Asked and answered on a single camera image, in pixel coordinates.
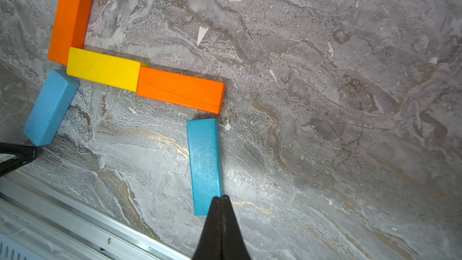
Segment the orange block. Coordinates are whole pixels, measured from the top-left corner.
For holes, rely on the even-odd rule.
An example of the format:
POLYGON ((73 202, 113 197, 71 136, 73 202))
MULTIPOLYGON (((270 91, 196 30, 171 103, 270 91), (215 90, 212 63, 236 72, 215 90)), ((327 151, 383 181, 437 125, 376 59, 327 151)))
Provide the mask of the orange block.
POLYGON ((58 0, 48 59, 67 65, 70 48, 83 48, 93 0, 58 0))
POLYGON ((217 81, 142 67, 137 95, 220 114, 225 90, 225 84, 217 81))

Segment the light blue block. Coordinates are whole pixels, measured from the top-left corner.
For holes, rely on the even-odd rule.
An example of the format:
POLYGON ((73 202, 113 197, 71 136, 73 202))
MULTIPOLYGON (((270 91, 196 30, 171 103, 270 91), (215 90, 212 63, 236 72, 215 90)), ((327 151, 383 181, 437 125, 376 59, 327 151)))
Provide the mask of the light blue block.
POLYGON ((79 82, 65 71, 50 70, 23 129, 34 145, 52 143, 78 87, 79 82))

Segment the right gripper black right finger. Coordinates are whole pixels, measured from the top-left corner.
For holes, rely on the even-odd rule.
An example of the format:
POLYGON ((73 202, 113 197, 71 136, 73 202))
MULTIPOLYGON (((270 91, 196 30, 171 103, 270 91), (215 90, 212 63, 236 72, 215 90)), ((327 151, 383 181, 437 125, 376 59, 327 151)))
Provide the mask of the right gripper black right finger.
POLYGON ((251 260, 229 196, 221 197, 221 258, 251 260))

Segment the long yellow block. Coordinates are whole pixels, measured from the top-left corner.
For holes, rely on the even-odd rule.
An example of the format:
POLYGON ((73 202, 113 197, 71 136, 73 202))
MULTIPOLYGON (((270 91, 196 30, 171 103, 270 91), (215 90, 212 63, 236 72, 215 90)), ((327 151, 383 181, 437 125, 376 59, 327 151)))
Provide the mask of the long yellow block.
POLYGON ((147 66, 138 61, 71 48, 67 62, 67 74, 136 92, 140 69, 147 66))

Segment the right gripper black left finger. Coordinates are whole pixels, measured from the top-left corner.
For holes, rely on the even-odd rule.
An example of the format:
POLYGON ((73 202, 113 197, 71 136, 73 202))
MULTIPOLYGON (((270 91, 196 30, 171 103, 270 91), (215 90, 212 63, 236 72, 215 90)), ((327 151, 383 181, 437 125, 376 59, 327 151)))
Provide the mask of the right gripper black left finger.
POLYGON ((193 260, 221 259, 221 198, 214 197, 193 260))

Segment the teal block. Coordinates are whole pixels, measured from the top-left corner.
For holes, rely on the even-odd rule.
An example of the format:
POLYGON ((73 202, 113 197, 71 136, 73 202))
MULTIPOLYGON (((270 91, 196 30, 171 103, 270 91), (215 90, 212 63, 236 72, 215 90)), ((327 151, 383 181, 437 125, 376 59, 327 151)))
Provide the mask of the teal block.
POLYGON ((186 123, 194 213, 206 216, 214 197, 224 194, 218 119, 186 123))

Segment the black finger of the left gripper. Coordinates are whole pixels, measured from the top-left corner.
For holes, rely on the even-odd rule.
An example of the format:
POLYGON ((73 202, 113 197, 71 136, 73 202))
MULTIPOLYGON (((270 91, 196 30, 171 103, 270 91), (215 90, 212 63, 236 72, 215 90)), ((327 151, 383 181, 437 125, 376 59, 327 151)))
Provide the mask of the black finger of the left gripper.
POLYGON ((3 177, 8 173, 33 162, 37 158, 38 149, 35 146, 1 143, 1 155, 13 156, 12 158, 1 162, 0 177, 3 177))

